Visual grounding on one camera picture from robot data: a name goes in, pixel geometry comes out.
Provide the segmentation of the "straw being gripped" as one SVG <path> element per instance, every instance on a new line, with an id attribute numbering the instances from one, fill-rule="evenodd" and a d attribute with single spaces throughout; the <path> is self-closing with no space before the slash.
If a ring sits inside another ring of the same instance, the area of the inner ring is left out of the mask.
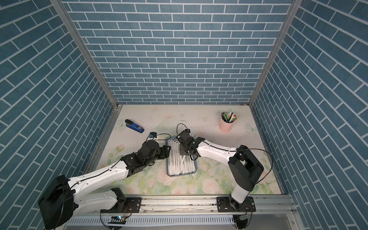
<path id="1" fill-rule="evenodd" d="M 178 171 L 177 171 L 177 141 L 175 141 L 175 147 L 176 147 L 176 151 L 175 151 L 175 160 L 176 160 L 176 170 L 175 170 L 175 175 L 178 175 Z"/>

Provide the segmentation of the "straw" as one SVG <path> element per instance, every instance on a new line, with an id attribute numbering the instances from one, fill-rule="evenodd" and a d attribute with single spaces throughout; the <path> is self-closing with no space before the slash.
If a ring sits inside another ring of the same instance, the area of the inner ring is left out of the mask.
<path id="1" fill-rule="evenodd" d="M 193 173 L 193 172 L 195 172 L 196 171 L 196 167 L 195 167 L 195 162 L 194 161 L 192 161 L 192 160 L 189 160 L 189 162 L 188 162 L 188 167 L 189 167 L 189 172 L 190 173 Z"/>
<path id="2" fill-rule="evenodd" d="M 175 170 L 176 170 L 176 160 L 175 160 L 175 151 L 176 151 L 176 147 L 175 147 L 175 141 L 171 141 L 171 169 L 170 169 L 170 173 L 171 175 L 175 175 Z"/>
<path id="3" fill-rule="evenodd" d="M 189 170 L 188 162 L 189 162 L 189 161 L 186 161 L 186 173 L 190 173 L 190 172 L 188 171 L 188 170 Z"/>
<path id="4" fill-rule="evenodd" d="M 177 171 L 178 171 L 178 175 L 181 174 L 182 172 L 182 156 L 180 154 L 180 143 L 179 141 L 176 142 L 177 143 Z"/>
<path id="5" fill-rule="evenodd" d="M 181 174 L 186 173 L 186 156 L 182 156 L 181 164 L 180 164 Z"/>
<path id="6" fill-rule="evenodd" d="M 167 160 L 167 169 L 168 169 L 168 175 L 172 176 L 173 175 L 173 163 L 172 163 L 172 157 L 169 157 Z"/>

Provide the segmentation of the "blue storage tray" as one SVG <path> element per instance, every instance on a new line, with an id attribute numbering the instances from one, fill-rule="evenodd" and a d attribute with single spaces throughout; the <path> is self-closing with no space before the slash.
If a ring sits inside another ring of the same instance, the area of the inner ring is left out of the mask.
<path id="1" fill-rule="evenodd" d="M 167 145 L 171 148 L 166 159 L 166 173 L 169 177 L 183 176 L 197 172 L 197 163 L 185 152 L 178 140 L 170 139 Z"/>

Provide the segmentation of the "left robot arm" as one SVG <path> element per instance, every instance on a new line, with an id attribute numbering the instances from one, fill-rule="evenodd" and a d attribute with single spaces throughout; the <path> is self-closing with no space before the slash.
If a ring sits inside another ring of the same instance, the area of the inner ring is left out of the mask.
<path id="1" fill-rule="evenodd" d="M 105 209 L 120 211 L 125 206 L 124 194 L 113 188 L 113 195 L 89 194 L 114 181 L 133 176 L 156 160 L 169 157 L 171 147 L 159 146 L 148 140 L 138 152 L 121 157 L 117 162 L 102 169 L 71 178 L 60 175 L 54 178 L 39 198 L 38 205 L 46 230 L 54 230 L 66 223 L 73 215 Z"/>

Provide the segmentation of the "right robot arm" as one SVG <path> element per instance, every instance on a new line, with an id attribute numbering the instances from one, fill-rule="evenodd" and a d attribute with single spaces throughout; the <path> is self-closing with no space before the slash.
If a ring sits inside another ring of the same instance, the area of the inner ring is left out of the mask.
<path id="1" fill-rule="evenodd" d="M 207 141 L 204 138 L 193 138 L 186 131 L 182 131 L 176 139 L 189 156 L 211 158 L 229 166 L 236 186 L 231 193 L 231 199 L 238 204 L 245 201 L 253 191 L 264 167 L 252 151 L 241 145 L 238 148 L 225 147 Z"/>

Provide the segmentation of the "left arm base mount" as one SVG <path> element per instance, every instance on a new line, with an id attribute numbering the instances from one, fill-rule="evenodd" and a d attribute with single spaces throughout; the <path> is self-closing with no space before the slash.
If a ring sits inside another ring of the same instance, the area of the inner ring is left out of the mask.
<path id="1" fill-rule="evenodd" d="M 102 209 L 101 213 L 139 213 L 141 197 L 128 197 L 125 201 L 119 200 L 111 209 Z"/>

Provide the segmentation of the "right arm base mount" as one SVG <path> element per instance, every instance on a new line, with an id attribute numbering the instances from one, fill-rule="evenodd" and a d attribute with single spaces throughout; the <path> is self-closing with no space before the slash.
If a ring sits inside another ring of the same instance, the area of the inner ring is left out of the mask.
<path id="1" fill-rule="evenodd" d="M 218 212 L 256 212 L 253 197 L 248 196 L 242 203 L 238 203 L 231 196 L 216 198 Z"/>

